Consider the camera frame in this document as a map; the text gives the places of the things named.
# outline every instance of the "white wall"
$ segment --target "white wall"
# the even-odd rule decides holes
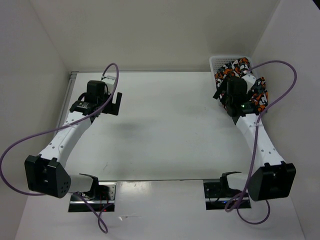
[[[68,72],[26,0],[2,0],[0,7],[0,152],[22,137],[56,125]],[[50,136],[12,149],[3,163],[10,183],[27,190],[24,161]],[[0,180],[0,239],[14,239],[27,197]]]
[[[30,0],[69,71],[207,70],[250,55],[278,0]]]
[[[256,63],[288,61],[297,70],[295,88],[268,112],[264,123],[284,159],[296,167],[291,197],[307,240],[320,234],[319,23],[320,10],[312,0],[282,0],[252,57]],[[276,63],[260,72],[271,101],[293,80],[291,70]]]

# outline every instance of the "white basket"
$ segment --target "white basket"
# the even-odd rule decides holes
[[[217,73],[217,70],[221,68],[223,65],[234,62],[237,59],[240,58],[247,58],[250,62],[250,65],[253,66],[252,59],[248,56],[239,56],[239,55],[215,55],[209,58],[209,64],[211,69],[211,76],[214,81],[214,84],[216,84],[215,80],[215,74]],[[257,73],[255,70],[252,71],[253,75],[257,76]]]

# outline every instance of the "white platform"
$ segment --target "white platform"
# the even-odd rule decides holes
[[[77,75],[69,106],[101,73]],[[247,172],[251,153],[225,110],[212,99],[209,72],[120,73],[119,116],[101,115],[67,162],[69,174],[100,180],[212,179]],[[119,182],[115,212],[100,232],[91,212],[68,213],[70,196],[29,197],[16,240],[304,239],[290,198],[270,201],[269,220],[242,222],[235,212],[206,210],[201,180]],[[264,202],[243,209],[261,220]],[[129,216],[121,221],[119,216]]]

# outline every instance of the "orange and black fabric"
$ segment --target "orange and black fabric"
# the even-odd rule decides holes
[[[268,106],[268,91],[266,89],[266,80],[264,77],[255,80],[254,85],[247,93],[248,98],[256,106],[259,113]]]
[[[222,67],[220,67],[216,74],[215,85],[218,90],[221,84],[224,82],[226,78],[230,78],[232,76],[243,77],[244,71],[250,69],[250,62],[246,57],[239,58],[234,62],[229,62]],[[226,108],[226,91],[222,90],[218,96],[218,99],[222,103],[223,107]],[[250,88],[247,93],[248,101],[251,101],[256,106],[258,112],[262,112],[266,106],[268,106],[268,91],[266,89],[266,80],[261,77],[257,79],[254,85]]]

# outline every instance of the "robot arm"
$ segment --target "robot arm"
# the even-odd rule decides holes
[[[246,74],[242,78],[226,78],[214,95],[217,98],[222,91],[225,92],[227,114],[242,132],[251,151],[254,148],[259,112],[247,98],[247,83],[253,84],[255,80],[252,74]],[[292,163],[286,163],[276,151],[262,122],[259,122],[258,130],[254,172],[250,176],[248,193],[254,201],[285,198],[290,193],[296,168]],[[247,177],[243,173],[230,174],[227,176],[227,187],[242,190]]]
[[[70,125],[83,117],[92,114],[110,97],[114,80],[107,82],[91,80],[87,83],[87,91],[70,108],[64,126]],[[102,110],[103,114],[118,115],[122,93],[117,93],[116,102],[111,101]],[[99,114],[87,118],[77,124],[59,131],[52,141],[37,156],[29,155],[24,162],[28,188],[57,198],[67,193],[86,192],[94,195],[99,187],[98,178],[80,174],[68,175],[65,170],[69,155],[82,134],[93,124]]]

